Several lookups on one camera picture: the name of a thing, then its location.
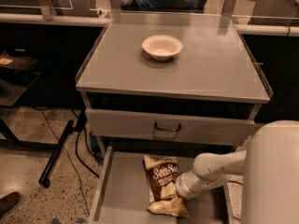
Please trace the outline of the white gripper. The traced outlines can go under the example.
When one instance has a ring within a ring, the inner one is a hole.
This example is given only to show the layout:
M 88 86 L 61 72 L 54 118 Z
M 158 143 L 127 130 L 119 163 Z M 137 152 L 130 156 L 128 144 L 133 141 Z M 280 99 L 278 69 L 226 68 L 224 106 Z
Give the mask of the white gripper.
M 170 182 L 165 187 L 162 187 L 161 199 L 173 199 L 177 194 L 183 199 L 191 199 L 199 194 L 199 181 L 200 179 L 193 171 L 182 173 L 177 178 L 176 185 Z

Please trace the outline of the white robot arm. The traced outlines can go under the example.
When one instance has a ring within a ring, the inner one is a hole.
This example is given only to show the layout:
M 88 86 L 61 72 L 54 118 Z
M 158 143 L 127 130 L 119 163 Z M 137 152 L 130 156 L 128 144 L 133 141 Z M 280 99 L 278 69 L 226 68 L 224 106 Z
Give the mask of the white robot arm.
M 299 224 L 299 122 L 279 120 L 261 127 L 246 150 L 202 153 L 178 176 L 185 200 L 243 177 L 241 224 Z

